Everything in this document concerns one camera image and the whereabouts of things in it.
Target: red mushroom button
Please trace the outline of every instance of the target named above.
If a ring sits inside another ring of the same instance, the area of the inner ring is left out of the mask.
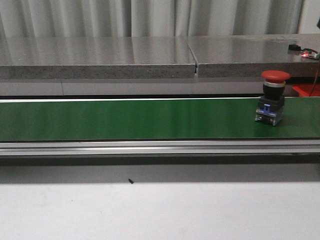
[[[290,74],[285,71],[268,70],[261,74],[269,83],[282,84],[285,80],[290,79]]]

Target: gray stone countertop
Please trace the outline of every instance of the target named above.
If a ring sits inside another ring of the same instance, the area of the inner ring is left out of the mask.
[[[265,70],[282,70],[292,77],[313,77],[317,61],[302,58],[289,44],[320,51],[320,34],[194,36],[188,44],[199,78],[259,77]]]
[[[183,37],[0,40],[0,79],[174,79],[195,69]]]

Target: red object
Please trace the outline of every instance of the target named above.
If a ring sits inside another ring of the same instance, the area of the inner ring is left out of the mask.
[[[289,73],[285,71],[278,71],[278,70],[264,71],[261,74],[261,76],[264,77],[267,82],[274,83],[274,84],[281,84],[285,80],[288,80],[291,78]]]
[[[299,97],[309,97],[313,84],[298,84],[292,89],[299,93]],[[320,84],[316,84],[311,97],[320,97]]]

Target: white curtain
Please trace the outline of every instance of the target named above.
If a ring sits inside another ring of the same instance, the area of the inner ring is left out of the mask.
[[[0,0],[0,37],[297,33],[302,0]]]

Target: green conveyor belt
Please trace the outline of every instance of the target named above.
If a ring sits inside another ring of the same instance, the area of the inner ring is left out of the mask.
[[[0,141],[320,138],[320,98],[286,98],[277,126],[257,98],[0,103]]]

